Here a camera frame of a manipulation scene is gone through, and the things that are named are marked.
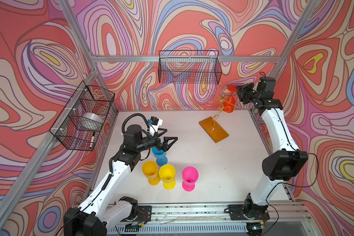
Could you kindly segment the magenta wine glass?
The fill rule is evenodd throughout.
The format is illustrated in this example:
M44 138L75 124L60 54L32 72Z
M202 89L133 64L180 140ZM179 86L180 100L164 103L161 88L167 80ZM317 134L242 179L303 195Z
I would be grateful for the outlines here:
M199 172L196 168L189 166L184 168L182 172L182 187L185 191L191 192L195 188L195 184L199 178Z

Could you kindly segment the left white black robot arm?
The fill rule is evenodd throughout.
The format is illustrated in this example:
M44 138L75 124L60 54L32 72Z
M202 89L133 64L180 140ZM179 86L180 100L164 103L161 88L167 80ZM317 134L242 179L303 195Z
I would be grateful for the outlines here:
M120 184L131 174L141 160L143 151L166 152L178 140L177 137L160 139L167 129L162 128L163 120L157 117L147 119L135 113L122 124L123 142L118 152L109 159L109 171L93 192L75 208L69 208L63 217L63 226L58 230L65 236L105 236L108 230L122 221L135 229L150 221L150 214L139 209L138 201L131 197L121 197L108 208L109 202Z

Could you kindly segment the blue wine glass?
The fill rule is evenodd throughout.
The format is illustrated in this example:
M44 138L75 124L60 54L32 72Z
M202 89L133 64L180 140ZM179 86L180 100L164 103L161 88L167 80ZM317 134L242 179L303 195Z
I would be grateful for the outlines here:
M156 158L156 164L162 167L168 163L168 158L166 156L167 152L162 150L157 150L155 147L151 149L154 157Z

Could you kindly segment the yellow wine glass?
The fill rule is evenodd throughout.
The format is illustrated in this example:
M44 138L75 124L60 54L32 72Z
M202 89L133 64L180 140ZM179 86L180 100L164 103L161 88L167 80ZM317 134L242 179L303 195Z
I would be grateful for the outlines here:
M165 189L171 190L176 186L176 169L174 166L170 164L163 165L159 170L159 176Z
M159 166L154 161L147 161L142 166L142 172L152 186L160 183Z

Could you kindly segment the red wine glass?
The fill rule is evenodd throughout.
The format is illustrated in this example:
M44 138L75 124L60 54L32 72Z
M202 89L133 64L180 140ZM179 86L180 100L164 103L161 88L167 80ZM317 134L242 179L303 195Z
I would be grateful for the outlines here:
M224 97L222 99L222 112L224 113L232 113L235 110L236 107L236 100L235 100L235 95L237 92L236 85L229 85L227 87L227 90L231 93L230 96Z

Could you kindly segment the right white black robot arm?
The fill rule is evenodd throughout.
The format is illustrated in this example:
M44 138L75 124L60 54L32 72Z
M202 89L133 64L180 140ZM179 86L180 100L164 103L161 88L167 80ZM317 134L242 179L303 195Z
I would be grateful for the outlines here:
M263 160L264 174L255 189L248 193L244 204L228 206L232 220L255 220L266 216L269 201L278 187L296 177L310 155L293 140L282 103L273 97L275 85L276 80L262 72L256 87L253 83L236 87L240 102L244 105L252 103L265 122L272 142L272 154Z

